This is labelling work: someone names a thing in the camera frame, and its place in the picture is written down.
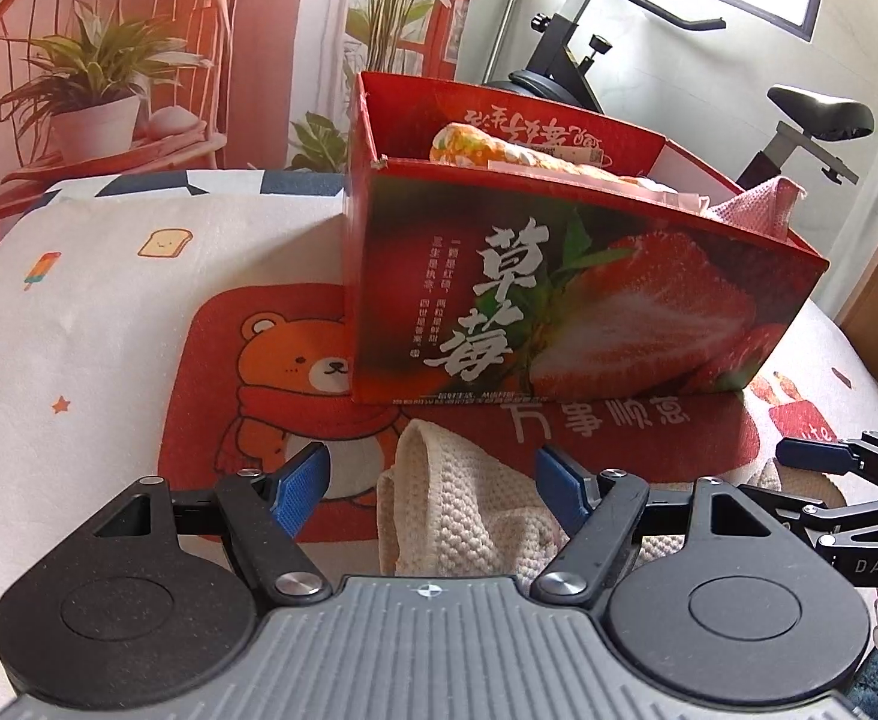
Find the pink cloth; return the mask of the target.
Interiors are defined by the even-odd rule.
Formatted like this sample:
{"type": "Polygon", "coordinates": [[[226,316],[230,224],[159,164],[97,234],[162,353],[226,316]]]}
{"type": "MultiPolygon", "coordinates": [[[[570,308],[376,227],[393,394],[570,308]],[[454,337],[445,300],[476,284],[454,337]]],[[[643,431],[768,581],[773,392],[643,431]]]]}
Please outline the pink cloth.
{"type": "Polygon", "coordinates": [[[704,215],[711,220],[784,242],[789,237],[793,207],[805,197],[805,188],[789,177],[777,176],[747,192],[741,192],[727,202],[707,208],[704,215]]]}

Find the printed room backdrop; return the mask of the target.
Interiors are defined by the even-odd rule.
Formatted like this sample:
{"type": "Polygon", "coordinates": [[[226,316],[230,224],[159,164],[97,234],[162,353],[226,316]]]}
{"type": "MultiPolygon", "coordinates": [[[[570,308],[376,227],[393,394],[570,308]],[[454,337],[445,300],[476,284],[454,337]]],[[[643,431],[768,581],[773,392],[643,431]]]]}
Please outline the printed room backdrop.
{"type": "Polygon", "coordinates": [[[470,2],[0,0],[0,238],[65,179],[341,171],[354,78],[449,78],[470,2]]]}

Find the red bear mat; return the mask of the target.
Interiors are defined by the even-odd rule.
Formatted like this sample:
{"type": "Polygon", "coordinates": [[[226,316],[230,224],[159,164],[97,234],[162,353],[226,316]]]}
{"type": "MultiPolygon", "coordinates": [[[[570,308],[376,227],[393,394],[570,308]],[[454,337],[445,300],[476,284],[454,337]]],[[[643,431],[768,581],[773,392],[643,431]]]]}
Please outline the red bear mat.
{"type": "Polygon", "coordinates": [[[158,460],[172,488],[210,488],[242,468],[270,473],[318,440],[329,445],[332,476],[299,538],[372,541],[375,483],[414,419],[524,475],[538,447],[555,444],[589,468],[622,461],[651,483],[747,479],[784,437],[836,436],[811,401],[766,397],[758,387],[566,405],[359,405],[348,395],[341,316],[343,289],[322,283],[231,289],[195,312],[158,460]]]}

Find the cream knitted cloth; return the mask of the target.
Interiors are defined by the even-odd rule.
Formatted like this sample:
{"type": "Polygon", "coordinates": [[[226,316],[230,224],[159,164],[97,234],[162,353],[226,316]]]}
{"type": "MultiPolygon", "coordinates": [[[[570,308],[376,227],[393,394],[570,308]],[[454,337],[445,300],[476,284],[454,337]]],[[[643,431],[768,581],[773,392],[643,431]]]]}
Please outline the cream knitted cloth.
{"type": "Polygon", "coordinates": [[[690,481],[663,447],[651,439],[631,444],[610,422],[586,436],[559,416],[522,429],[492,419],[468,434],[425,418],[403,419],[392,465],[377,481],[380,570],[532,582],[567,541],[533,481],[535,452],[545,444],[590,472],[619,466],[665,489],[690,481]]]}

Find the red strawberry cardboard box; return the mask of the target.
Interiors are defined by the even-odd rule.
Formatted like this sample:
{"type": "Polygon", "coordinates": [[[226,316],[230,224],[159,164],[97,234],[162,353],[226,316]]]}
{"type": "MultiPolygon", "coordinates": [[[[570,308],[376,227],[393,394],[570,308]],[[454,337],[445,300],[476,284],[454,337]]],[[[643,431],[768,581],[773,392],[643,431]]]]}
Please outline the red strawberry cardboard box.
{"type": "Polygon", "coordinates": [[[735,392],[825,273],[711,220],[738,187],[647,128],[499,89],[366,71],[346,174],[346,338],[363,403],[735,392]],[[617,176],[434,164],[452,122],[617,176]]]}

